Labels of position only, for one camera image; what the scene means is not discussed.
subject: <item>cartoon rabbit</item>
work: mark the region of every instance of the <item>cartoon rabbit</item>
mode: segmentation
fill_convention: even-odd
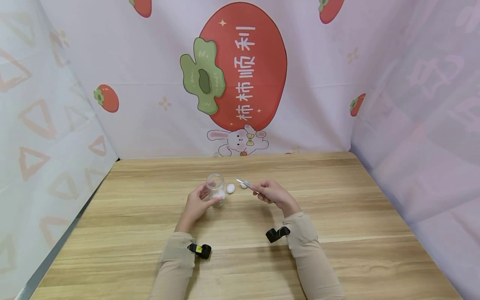
[[[218,153],[221,156],[232,156],[232,150],[239,152],[241,156],[245,156],[257,149],[266,149],[268,141],[264,141],[265,136],[265,132],[255,131],[248,124],[243,129],[238,129],[237,131],[211,130],[207,133],[210,141],[227,140],[227,143],[218,149]]]

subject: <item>curtain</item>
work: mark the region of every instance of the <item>curtain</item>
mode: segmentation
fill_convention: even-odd
[[[349,150],[414,3],[40,2],[121,159]]]
[[[419,3],[352,135],[352,151],[472,300],[480,298],[479,23],[478,0]]]
[[[0,4],[0,299],[15,297],[117,159],[36,0]]]

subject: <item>glass jar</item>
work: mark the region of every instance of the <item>glass jar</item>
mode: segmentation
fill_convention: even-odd
[[[225,180],[223,179],[223,176],[217,173],[210,174],[210,176],[207,177],[207,186],[210,190],[210,199],[222,197],[222,201],[215,204],[213,207],[219,208],[225,205],[225,197],[227,194],[225,193]]]

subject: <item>beige long-sleeve shirt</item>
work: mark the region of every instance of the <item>beige long-sleeve shirt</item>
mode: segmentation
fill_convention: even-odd
[[[293,214],[285,218],[283,224],[290,229],[288,247],[297,263],[307,299],[346,300],[308,215],[303,212]],[[195,239],[183,232],[175,232],[167,240],[149,300],[184,300],[195,266],[195,254],[187,249],[191,243],[195,243]]]

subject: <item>wooden table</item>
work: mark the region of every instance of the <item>wooden table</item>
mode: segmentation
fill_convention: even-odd
[[[187,194],[214,172],[290,191],[349,300],[460,298],[356,157],[340,152],[119,161],[32,299],[147,299]],[[237,185],[196,225],[213,251],[197,259],[188,299],[305,299],[286,239],[265,237],[281,222],[274,204]]]

